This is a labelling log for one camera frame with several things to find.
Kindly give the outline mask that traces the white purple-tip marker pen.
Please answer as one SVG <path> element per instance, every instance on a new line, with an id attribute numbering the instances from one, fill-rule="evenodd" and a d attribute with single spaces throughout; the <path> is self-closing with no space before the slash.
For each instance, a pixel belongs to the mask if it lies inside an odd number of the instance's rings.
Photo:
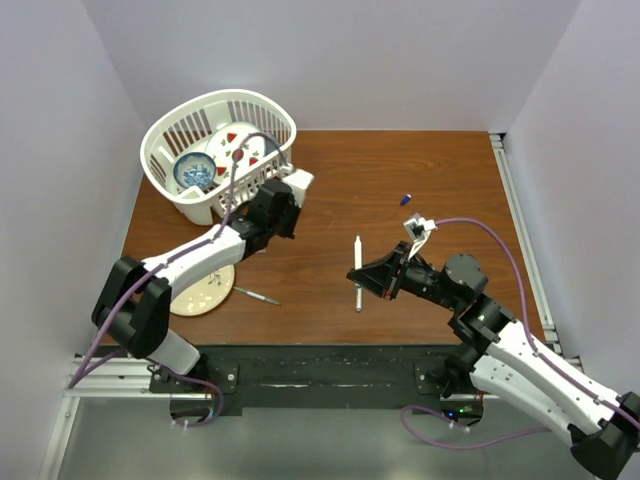
<path id="1" fill-rule="evenodd" d="M 356 285 L 356 312 L 362 312 L 363 308 L 363 289 L 360 285 Z"/>

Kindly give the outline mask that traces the white green-end marker pen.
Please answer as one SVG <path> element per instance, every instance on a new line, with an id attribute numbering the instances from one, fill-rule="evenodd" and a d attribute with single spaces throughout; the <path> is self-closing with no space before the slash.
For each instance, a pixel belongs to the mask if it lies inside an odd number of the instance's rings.
<path id="1" fill-rule="evenodd" d="M 354 240 L 354 268 L 360 269 L 363 265 L 362 259 L 362 241 L 359 235 Z"/>

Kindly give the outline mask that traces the grey green pen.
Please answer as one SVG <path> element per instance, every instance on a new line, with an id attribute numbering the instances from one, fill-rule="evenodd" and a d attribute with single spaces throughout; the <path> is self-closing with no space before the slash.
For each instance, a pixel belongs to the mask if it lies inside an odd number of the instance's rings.
<path id="1" fill-rule="evenodd" d="M 270 297 L 267 297 L 265 295 L 256 293 L 256 292 L 253 292 L 253 291 L 250 291 L 250 290 L 238 287 L 238 286 L 234 286 L 233 289 L 235 291 L 237 291 L 237 292 L 243 293 L 243 294 L 245 294 L 245 295 L 247 295 L 247 296 L 249 296 L 251 298 L 254 298 L 256 300 L 259 300 L 259 301 L 262 301 L 262 302 L 266 302 L 266 303 L 269 303 L 269 304 L 272 304 L 272 305 L 277 305 L 277 306 L 281 305 L 281 303 L 279 301 L 277 301 L 275 299 L 272 299 Z"/>

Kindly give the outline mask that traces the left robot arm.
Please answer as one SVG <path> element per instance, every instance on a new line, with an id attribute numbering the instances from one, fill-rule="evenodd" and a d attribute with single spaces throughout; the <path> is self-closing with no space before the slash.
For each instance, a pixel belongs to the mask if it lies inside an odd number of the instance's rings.
<path id="1" fill-rule="evenodd" d="M 144 261 L 118 260 L 91 315 L 99 334 L 133 357 L 171 370 L 183 391 L 200 390 L 207 368 L 200 351 L 169 328 L 171 303 L 209 274 L 265 249 L 273 237 L 294 238 L 313 181 L 302 171 L 268 180 L 253 199 L 196 239 Z"/>

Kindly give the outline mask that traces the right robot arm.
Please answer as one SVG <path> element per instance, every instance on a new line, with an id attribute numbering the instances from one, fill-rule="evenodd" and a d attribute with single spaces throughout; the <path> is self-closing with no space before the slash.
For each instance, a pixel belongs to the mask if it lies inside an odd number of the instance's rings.
<path id="1" fill-rule="evenodd" d="M 616 479 L 639 449 L 639 397 L 589 378 L 528 336 L 523 321 L 484 289 L 476 259 L 458 254 L 435 269 L 406 242 L 370 263 L 354 250 L 347 277 L 385 300 L 405 291 L 449 310 L 461 343 L 445 362 L 448 386 L 498 396 L 555 433 L 599 479 Z"/>

